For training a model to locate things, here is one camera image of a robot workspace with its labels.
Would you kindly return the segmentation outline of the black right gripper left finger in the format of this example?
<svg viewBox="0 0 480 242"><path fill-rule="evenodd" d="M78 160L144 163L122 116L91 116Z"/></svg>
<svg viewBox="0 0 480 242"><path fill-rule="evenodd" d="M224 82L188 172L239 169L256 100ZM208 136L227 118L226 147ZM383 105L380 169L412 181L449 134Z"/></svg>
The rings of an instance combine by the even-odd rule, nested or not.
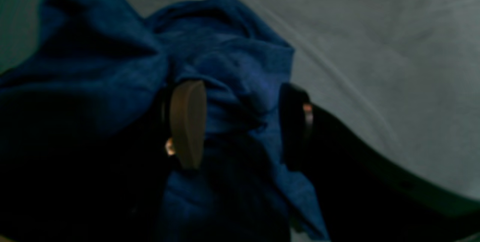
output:
<svg viewBox="0 0 480 242"><path fill-rule="evenodd" d="M129 175L134 207L128 221L129 242L151 242L164 188L172 170L198 170L206 132L206 87L187 80L158 92L142 117L140 148Z"/></svg>

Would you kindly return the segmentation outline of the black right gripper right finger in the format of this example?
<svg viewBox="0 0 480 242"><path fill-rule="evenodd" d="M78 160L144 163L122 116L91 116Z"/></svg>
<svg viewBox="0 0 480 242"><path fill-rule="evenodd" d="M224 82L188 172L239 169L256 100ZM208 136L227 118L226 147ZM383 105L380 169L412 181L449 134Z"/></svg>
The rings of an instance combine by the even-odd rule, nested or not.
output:
<svg viewBox="0 0 480 242"><path fill-rule="evenodd" d="M314 185L333 242L478 242L479 202L380 155L292 83L279 90L283 159Z"/></svg>

